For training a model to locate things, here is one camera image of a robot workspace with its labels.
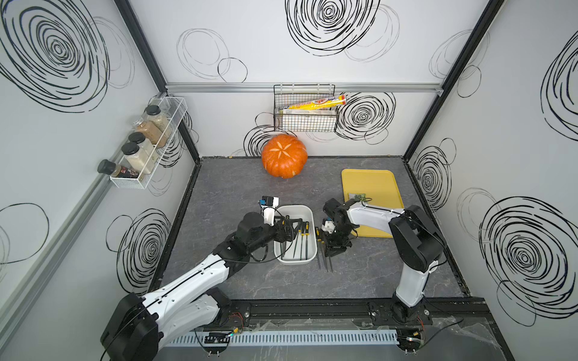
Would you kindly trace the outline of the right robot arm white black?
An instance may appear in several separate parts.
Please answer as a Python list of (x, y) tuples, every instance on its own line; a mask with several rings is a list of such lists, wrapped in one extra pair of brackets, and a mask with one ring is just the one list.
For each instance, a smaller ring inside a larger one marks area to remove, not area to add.
[(417, 205), (389, 209), (357, 199), (345, 203), (330, 199), (323, 211), (327, 218), (321, 227), (320, 239), (325, 244), (323, 255), (328, 260), (352, 246), (352, 234), (359, 227), (370, 227), (392, 236), (403, 261), (400, 282), (392, 297), (392, 317), (398, 323), (416, 320), (427, 280), (440, 265), (446, 249), (446, 241), (432, 219)]

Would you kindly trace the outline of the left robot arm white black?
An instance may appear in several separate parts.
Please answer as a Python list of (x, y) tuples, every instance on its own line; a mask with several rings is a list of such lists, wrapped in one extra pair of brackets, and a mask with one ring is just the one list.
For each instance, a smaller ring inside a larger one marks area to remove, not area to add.
[(201, 263), (175, 281), (117, 304), (100, 342), (111, 360), (153, 360), (170, 341), (216, 320), (228, 299), (217, 290), (270, 242), (293, 242), (303, 225), (278, 211), (249, 212)]

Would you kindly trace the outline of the white plastic storage box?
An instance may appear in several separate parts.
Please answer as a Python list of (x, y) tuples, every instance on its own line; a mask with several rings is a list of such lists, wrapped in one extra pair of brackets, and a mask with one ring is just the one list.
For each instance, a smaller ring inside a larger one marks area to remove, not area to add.
[[(302, 236), (300, 237), (300, 247), (298, 249), (297, 260), (294, 260), (294, 241), (285, 243), (273, 243), (274, 254), (277, 260), (287, 266), (302, 266), (310, 263), (316, 258), (316, 242), (315, 242), (315, 223), (314, 214), (312, 210), (306, 205), (283, 205), (278, 207), (278, 211), (285, 218), (297, 219), (301, 218), (303, 220), (302, 225)], [(309, 258), (304, 260), (304, 246), (303, 246), (303, 228), (306, 221), (309, 221)]]

